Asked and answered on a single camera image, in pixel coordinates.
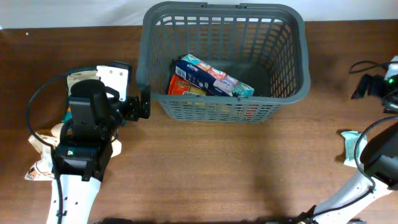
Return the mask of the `orange spaghetti packet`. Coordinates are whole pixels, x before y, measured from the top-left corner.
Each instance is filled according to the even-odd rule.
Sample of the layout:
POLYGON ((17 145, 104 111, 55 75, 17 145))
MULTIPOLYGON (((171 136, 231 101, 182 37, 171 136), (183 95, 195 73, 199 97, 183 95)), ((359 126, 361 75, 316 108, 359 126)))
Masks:
POLYGON ((206 102, 205 98, 211 96, 199 87, 188 81, 173 75, 170 81, 168 95, 184 98, 194 96, 199 101, 187 99, 185 101, 161 101, 160 104, 165 112, 172 118, 192 120, 192 121, 232 121, 238 122, 240 119, 248 122, 258 109, 258 105, 249 105, 246 109, 242 104, 222 104, 206 102))

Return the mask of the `white teal wipes packet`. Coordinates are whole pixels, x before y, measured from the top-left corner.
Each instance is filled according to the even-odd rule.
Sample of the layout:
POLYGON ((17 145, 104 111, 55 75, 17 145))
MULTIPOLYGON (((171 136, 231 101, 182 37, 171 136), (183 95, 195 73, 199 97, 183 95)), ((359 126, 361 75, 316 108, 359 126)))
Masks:
MULTIPOLYGON (((342 137, 345 139, 345 160, 344 165, 357 168, 357 165, 354 160, 354 150, 355 145, 361 135, 361 133, 357 131, 343 131, 341 133, 342 137)), ((367 136, 364 136, 359 144, 357 158, 360 158, 360 155, 363 149, 366 147, 368 143, 367 136)))

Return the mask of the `blue Kleenex tissue pack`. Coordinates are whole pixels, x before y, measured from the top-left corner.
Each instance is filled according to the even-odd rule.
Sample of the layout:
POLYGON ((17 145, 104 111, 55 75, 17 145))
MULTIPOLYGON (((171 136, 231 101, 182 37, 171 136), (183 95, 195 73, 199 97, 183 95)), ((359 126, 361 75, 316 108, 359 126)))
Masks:
POLYGON ((186 54, 174 63, 175 74, 214 96, 247 98, 254 88, 229 76, 192 54, 186 54))

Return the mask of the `grey plastic basket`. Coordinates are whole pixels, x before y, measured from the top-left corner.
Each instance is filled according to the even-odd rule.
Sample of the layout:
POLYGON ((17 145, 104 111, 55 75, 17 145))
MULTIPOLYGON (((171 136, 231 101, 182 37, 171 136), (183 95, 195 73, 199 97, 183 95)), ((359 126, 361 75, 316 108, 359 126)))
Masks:
POLYGON ((174 119, 261 123, 310 90, 304 21, 281 4, 158 3, 143 19, 136 83, 174 119), (169 95, 173 62, 186 54, 253 87, 254 94, 169 95))

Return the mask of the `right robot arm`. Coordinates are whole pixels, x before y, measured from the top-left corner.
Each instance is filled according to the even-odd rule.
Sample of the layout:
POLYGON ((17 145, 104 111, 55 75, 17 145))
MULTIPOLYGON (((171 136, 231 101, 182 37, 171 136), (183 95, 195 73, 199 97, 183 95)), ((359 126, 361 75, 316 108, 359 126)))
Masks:
POLYGON ((388 116, 368 126, 356 141, 354 176, 336 194, 292 223, 355 223, 355 216, 368 205, 397 190, 397 58, 367 64, 370 70, 381 67, 386 73, 364 74, 351 97, 378 97, 388 116))

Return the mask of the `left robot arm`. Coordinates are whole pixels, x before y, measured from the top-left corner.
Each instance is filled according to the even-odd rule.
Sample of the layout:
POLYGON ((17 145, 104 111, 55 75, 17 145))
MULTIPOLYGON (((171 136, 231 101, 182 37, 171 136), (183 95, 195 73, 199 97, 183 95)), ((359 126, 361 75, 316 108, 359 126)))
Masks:
POLYGON ((112 136, 125 121, 150 116, 150 87, 141 96, 119 100, 115 89, 99 80, 72 86, 72 118, 61 129, 52 151, 55 178, 47 223, 87 223, 113 153, 112 136))

